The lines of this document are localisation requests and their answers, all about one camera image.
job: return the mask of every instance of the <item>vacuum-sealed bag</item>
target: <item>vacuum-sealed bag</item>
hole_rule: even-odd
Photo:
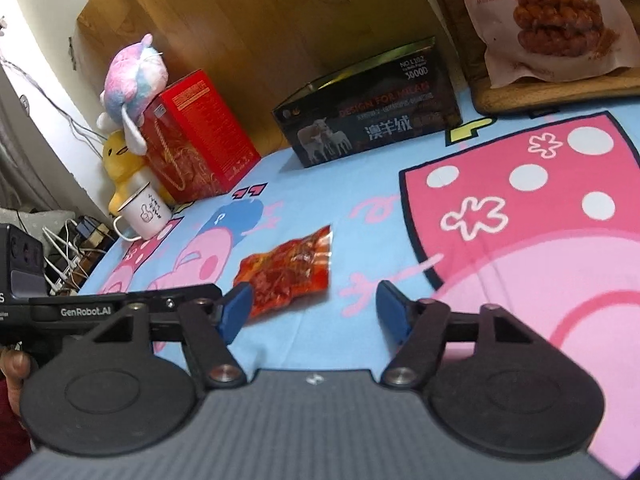
[[[297,296],[327,290],[331,240],[331,228],[325,226],[269,253],[252,254],[242,260],[234,285],[249,282],[254,288],[249,317],[283,308]]]
[[[620,0],[465,0],[493,88],[524,76],[565,82],[640,66]]]

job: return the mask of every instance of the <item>curtain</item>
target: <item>curtain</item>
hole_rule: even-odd
[[[26,114],[0,68],[0,206],[105,215],[60,161]]]

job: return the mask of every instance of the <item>bed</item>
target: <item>bed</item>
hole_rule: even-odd
[[[460,105],[463,128],[315,168],[274,153],[229,195],[179,209],[153,240],[118,241],[81,293],[227,291],[244,257],[331,224],[328,294],[241,330],[230,349],[249,375],[379,377],[395,351],[376,318],[380,280],[463,312],[498,303],[599,382],[606,414],[590,451],[627,476],[640,462],[640,104],[499,120],[466,93]],[[156,353],[186,366],[176,343]]]

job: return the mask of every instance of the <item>white mug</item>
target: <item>white mug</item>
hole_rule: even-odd
[[[171,211],[158,195],[158,192],[147,182],[137,190],[118,209],[118,216],[113,221],[113,228],[127,242],[135,242],[144,238],[149,240],[156,236],[171,219]],[[117,222],[124,218],[140,236],[127,238],[117,227]]]

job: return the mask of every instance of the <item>wooden cutting board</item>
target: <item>wooden cutting board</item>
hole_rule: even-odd
[[[428,36],[456,63],[427,0],[89,0],[77,24],[97,94],[117,51],[151,32],[170,82],[204,69],[262,155],[288,145],[271,110],[313,79]]]
[[[640,0],[621,1],[631,15],[636,32],[640,31]],[[640,68],[622,68],[608,75],[571,83],[546,83],[526,78],[492,89],[484,63],[486,45],[476,34],[464,0],[438,2],[460,55],[474,105],[480,113],[495,115],[594,98],[640,95]]]

